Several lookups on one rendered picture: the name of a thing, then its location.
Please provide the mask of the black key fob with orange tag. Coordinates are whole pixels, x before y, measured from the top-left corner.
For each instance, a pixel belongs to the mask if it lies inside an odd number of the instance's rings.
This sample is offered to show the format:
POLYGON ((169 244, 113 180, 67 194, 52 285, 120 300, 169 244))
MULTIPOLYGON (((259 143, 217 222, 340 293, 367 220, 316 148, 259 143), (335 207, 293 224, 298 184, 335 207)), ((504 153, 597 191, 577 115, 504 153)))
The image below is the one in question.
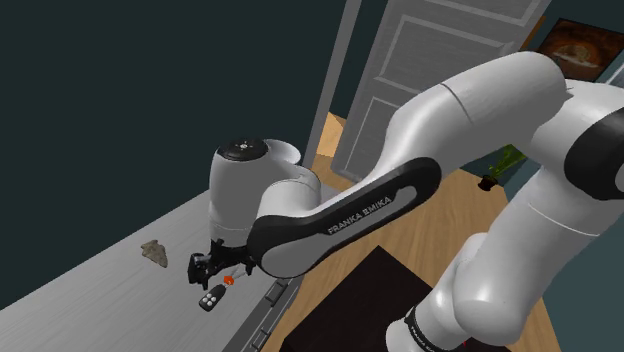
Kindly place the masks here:
POLYGON ((233 276, 228 275, 223 278, 223 282, 215 285, 207 291, 199 300, 199 306, 206 312, 212 311, 225 296, 227 289, 235 282, 233 276))

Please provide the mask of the grey stone arrowhead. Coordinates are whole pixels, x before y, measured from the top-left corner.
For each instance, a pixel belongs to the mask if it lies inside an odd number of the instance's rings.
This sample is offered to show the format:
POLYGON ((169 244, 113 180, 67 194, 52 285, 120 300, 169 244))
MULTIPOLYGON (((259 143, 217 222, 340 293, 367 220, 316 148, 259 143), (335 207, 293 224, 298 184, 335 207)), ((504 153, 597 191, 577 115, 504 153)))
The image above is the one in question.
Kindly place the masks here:
POLYGON ((140 246, 141 255, 148 258, 152 262, 158 264, 163 268, 168 267, 168 258, 165 247, 157 240, 150 240, 140 246))

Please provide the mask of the dark robot stand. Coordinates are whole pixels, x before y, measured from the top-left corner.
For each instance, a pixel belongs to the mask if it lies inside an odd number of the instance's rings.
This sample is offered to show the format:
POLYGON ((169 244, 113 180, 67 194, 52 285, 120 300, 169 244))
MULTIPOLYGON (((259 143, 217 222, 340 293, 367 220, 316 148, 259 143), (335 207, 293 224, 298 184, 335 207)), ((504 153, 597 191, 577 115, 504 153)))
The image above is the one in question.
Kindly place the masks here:
POLYGON ((279 352, 387 352, 388 325, 430 291, 378 246, 289 333, 279 352))

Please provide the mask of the white panelled door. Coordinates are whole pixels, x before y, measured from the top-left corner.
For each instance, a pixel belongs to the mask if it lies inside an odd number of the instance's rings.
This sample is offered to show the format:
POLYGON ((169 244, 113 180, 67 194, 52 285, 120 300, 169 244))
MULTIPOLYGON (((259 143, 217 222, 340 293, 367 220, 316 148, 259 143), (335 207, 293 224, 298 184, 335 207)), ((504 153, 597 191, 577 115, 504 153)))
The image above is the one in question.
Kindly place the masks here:
POLYGON ((377 162, 395 111, 428 88, 520 49, 552 0, 388 0, 331 169, 377 162))

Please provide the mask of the green potted plant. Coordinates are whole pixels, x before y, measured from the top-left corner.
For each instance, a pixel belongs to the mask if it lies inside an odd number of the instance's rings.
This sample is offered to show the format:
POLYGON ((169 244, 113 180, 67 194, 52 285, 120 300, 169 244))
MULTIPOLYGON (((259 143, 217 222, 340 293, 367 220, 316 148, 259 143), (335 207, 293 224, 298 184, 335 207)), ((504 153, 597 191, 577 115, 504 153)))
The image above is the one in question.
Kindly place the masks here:
POLYGON ((495 185, 499 185, 499 177, 509 168, 523 161, 526 156, 509 144, 502 148, 502 157, 488 168, 489 173, 484 175, 477 186, 489 192, 495 185))

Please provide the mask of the brown framed wall picture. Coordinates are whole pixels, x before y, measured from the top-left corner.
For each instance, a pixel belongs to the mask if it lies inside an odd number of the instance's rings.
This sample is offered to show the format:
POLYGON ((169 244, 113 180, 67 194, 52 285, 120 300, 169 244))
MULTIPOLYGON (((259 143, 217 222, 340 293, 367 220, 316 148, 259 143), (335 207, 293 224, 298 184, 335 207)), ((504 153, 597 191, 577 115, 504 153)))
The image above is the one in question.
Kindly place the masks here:
POLYGON ((551 58, 568 79, 595 82, 624 50, 624 33, 559 19, 537 52, 551 58))

